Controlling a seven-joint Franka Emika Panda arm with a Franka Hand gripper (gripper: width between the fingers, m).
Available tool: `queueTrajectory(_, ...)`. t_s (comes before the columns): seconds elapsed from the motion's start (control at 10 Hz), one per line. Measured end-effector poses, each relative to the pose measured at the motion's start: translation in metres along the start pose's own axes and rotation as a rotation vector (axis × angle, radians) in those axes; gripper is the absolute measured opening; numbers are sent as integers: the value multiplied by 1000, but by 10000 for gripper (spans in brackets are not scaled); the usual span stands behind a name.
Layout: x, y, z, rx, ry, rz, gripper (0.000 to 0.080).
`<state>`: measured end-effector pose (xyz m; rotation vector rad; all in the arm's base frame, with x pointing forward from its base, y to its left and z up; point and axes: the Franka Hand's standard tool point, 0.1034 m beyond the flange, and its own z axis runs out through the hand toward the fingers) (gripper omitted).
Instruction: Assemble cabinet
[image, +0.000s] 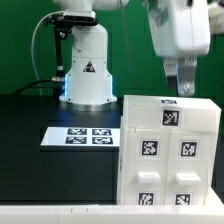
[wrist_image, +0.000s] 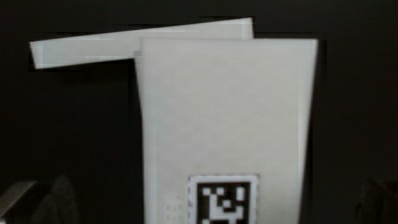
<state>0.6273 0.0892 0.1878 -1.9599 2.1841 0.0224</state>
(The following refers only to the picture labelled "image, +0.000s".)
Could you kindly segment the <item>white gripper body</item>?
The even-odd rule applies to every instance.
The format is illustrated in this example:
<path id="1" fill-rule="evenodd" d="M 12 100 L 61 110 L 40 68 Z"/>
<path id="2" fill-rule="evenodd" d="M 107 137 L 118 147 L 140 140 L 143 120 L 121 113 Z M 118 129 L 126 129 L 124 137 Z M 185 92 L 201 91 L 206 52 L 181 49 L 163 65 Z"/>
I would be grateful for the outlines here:
<path id="1" fill-rule="evenodd" d="M 210 47 L 207 0 L 148 0 L 154 50 L 160 57 L 206 55 Z"/>

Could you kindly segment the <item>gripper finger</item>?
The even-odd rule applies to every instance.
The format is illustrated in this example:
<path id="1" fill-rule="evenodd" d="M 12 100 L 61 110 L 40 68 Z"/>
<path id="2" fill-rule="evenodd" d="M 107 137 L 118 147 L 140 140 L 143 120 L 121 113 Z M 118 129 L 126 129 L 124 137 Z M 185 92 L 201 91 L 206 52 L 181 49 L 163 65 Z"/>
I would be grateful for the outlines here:
<path id="1" fill-rule="evenodd" d="M 177 63 L 177 91 L 181 97 L 192 97 L 195 93 L 196 57 L 179 58 Z"/>
<path id="2" fill-rule="evenodd" d="M 166 84 L 169 88 L 176 87 L 176 60 L 173 58 L 164 58 L 163 66 L 166 75 Z"/>

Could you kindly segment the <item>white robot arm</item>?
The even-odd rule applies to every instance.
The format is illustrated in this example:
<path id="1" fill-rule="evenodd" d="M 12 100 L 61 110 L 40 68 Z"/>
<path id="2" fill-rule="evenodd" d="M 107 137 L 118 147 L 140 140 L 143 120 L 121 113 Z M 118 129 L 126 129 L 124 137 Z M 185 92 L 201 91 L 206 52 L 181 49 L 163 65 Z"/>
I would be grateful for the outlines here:
<path id="1" fill-rule="evenodd" d="M 72 65 L 60 102 L 78 110 L 100 110 L 117 101 L 107 70 L 108 34 L 98 10 L 125 7 L 129 0 L 52 0 L 55 20 L 73 35 Z M 147 9 L 153 47 L 163 59 L 167 82 L 181 97 L 195 93 L 197 58 L 208 53 L 210 36 L 224 33 L 224 0 L 138 0 Z"/>

